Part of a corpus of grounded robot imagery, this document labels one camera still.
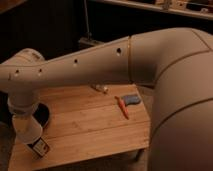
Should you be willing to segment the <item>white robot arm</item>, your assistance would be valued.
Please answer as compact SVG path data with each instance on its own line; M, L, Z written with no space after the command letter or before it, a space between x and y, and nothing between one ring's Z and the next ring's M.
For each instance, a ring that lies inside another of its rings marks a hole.
M213 35L169 28L46 60L23 49L0 63L0 91L30 116L49 87L145 84L154 88L147 171L213 171Z

